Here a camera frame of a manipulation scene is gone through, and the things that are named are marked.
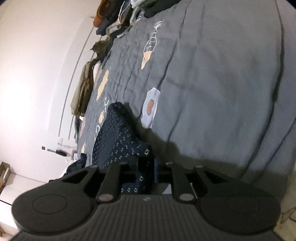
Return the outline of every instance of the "folded clothes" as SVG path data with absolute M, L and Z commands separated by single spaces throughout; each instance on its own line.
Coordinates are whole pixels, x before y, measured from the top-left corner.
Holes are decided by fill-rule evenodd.
M 131 0 L 125 0 L 121 6 L 121 9 L 118 15 L 118 22 L 120 24 L 124 23 L 130 9 L 131 9 Z
M 127 32 L 130 30 L 130 28 L 131 28 L 132 26 L 130 25 L 124 32 L 122 32 L 122 33 L 117 33 L 117 38 L 121 38 L 121 37 L 123 37 L 124 35 L 126 35 L 127 34 Z
M 146 1 L 142 2 L 139 7 L 141 10 L 145 10 L 146 8 L 152 7 L 153 4 L 155 4 L 158 1 L 159 0 L 146 0 Z
M 110 25 L 110 21 L 108 19 L 105 19 L 98 29 L 96 30 L 97 35 L 105 36 L 106 35 L 106 28 Z
M 121 29 L 121 24 L 116 21 L 112 23 L 110 26 L 106 28 L 106 35 L 110 37 L 110 34 L 114 33 L 115 31 Z
M 115 22 L 118 19 L 118 15 L 120 13 L 121 6 L 124 0 L 120 0 L 118 3 L 111 3 L 112 7 L 110 7 L 109 12 L 106 15 L 106 18 L 111 22 Z
M 152 7 L 145 8 L 144 17 L 153 17 L 158 12 L 164 11 L 173 5 L 179 3 L 181 0 L 158 0 Z
M 98 28 L 100 24 L 104 21 L 109 8 L 110 8 L 110 4 L 108 0 L 102 0 L 96 11 L 96 16 L 93 22 L 96 28 Z
M 141 5 L 148 6 L 158 0 L 131 0 L 132 8 L 139 7 Z
M 113 33 L 110 34 L 110 38 L 115 39 L 117 35 L 123 33 L 126 30 L 125 26 L 121 26 L 121 28 Z
M 131 14 L 130 18 L 130 25 L 134 25 L 137 21 L 138 13 L 141 11 L 140 7 L 135 7 L 133 9 L 133 13 Z

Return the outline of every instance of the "gray comforter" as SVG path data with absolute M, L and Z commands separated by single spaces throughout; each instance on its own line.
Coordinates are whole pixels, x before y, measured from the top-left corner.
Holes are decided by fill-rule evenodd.
M 284 1 L 182 0 L 149 19 L 141 13 L 114 41 L 92 93 L 78 142 L 88 164 L 108 105 L 120 101 L 158 162 L 202 164 L 281 198 L 296 150 L 286 10 L 294 11 Z M 153 87 L 157 111 L 144 129 Z

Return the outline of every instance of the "black device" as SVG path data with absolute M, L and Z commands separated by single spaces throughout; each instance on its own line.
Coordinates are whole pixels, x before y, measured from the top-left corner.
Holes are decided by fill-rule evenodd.
M 281 240 L 272 230 L 278 200 L 206 167 L 157 167 L 158 183 L 145 195 L 122 195 L 135 181 L 127 163 L 89 166 L 20 195 L 12 240 Z M 170 183 L 171 195 L 158 194 Z

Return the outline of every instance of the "dark blue cloth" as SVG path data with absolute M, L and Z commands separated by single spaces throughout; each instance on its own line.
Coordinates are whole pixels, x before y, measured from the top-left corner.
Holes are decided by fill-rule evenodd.
M 105 19 L 98 29 L 96 30 L 97 35 L 105 36 L 106 35 L 106 28 L 111 24 L 111 22 L 108 19 Z
M 122 185 L 124 194 L 144 194 L 154 181 L 154 155 L 151 147 L 142 142 L 135 124 L 122 103 L 112 103 L 96 138 L 93 165 L 108 168 L 115 161 L 128 162 L 136 170 L 136 182 Z
M 79 159 L 78 161 L 72 163 L 70 166 L 68 166 L 67 171 L 66 171 L 66 173 L 64 174 L 64 176 L 65 176 L 65 175 L 68 175 L 68 174 L 70 174 L 70 173 L 73 173 L 73 172 L 75 172 L 75 171 L 78 171 L 78 170 L 80 170 L 80 169 L 82 169 L 82 168 L 85 168 L 86 159 L 87 159 L 86 154 L 81 153 L 81 155 L 80 155 L 80 159 Z

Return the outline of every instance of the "gray bedspread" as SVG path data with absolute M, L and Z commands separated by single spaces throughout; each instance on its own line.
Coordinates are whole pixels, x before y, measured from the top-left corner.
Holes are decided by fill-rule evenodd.
M 296 70 L 288 67 L 296 52 L 281 16 L 281 8 L 294 11 L 287 4 L 182 0 L 149 19 L 141 13 L 114 41 L 92 93 L 78 142 L 88 164 L 108 105 L 120 101 L 158 162 L 202 164 L 282 198 L 296 153 Z M 157 111 L 144 129 L 153 87 Z

